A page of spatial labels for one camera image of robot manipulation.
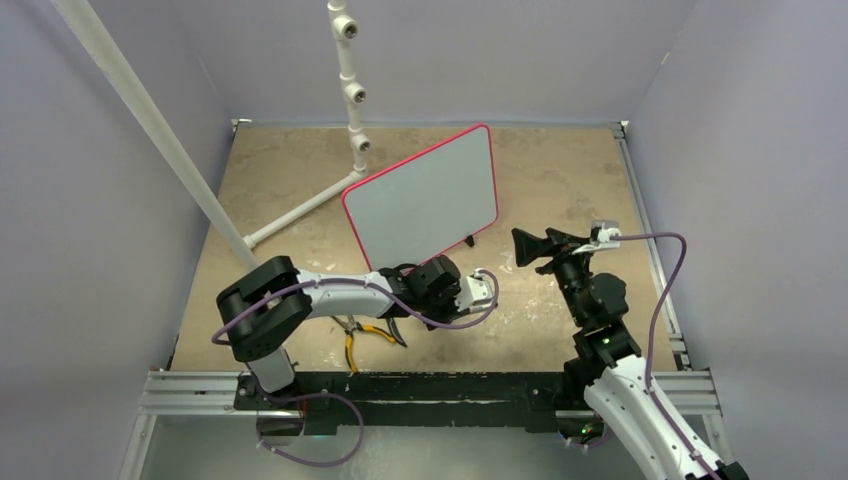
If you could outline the pink framed whiteboard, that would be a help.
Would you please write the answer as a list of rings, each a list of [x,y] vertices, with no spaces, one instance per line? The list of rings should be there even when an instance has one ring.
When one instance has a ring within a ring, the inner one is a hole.
[[[496,222],[492,135],[478,124],[344,190],[369,269],[421,264]]]

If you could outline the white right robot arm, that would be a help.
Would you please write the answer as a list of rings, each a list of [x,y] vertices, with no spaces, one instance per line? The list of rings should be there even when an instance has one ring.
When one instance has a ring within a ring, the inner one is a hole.
[[[624,280],[595,274],[592,256],[628,241],[617,224],[598,221],[586,237],[549,228],[537,237],[511,231],[517,266],[544,258],[539,275],[554,276],[578,328],[577,359],[564,365],[561,392],[576,407],[588,405],[614,434],[648,479],[745,479],[693,430],[653,373],[653,345],[642,349],[628,331]]]

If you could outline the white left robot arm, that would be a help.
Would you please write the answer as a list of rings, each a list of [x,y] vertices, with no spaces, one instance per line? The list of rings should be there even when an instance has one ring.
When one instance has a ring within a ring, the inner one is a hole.
[[[448,324],[469,305],[468,282],[445,256],[361,275],[310,272],[277,256],[218,294],[223,326],[212,341],[249,367],[264,401],[284,409],[297,399],[298,382],[283,344],[304,321],[420,315],[430,326]]]

